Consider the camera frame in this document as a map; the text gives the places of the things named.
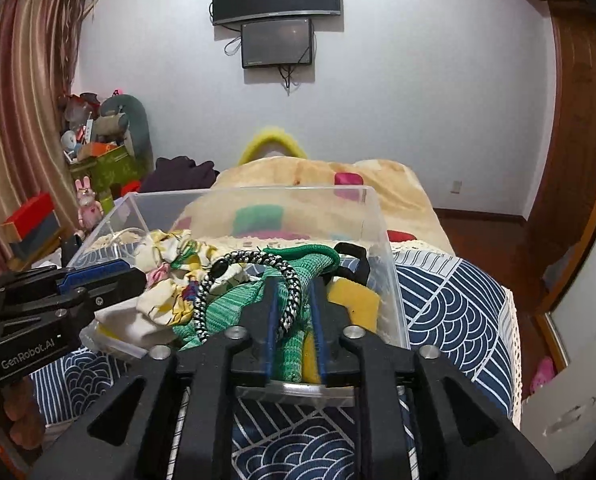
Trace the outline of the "person's left hand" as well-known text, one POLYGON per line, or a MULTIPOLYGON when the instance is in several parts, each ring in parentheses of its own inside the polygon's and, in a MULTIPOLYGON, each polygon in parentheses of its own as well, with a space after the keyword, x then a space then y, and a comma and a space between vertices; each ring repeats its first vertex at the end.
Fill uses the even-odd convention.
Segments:
POLYGON ((45 432, 45 422, 34 397, 30 377, 7 385, 2 390, 4 412, 13 423, 10 438, 25 450, 40 448, 45 432))

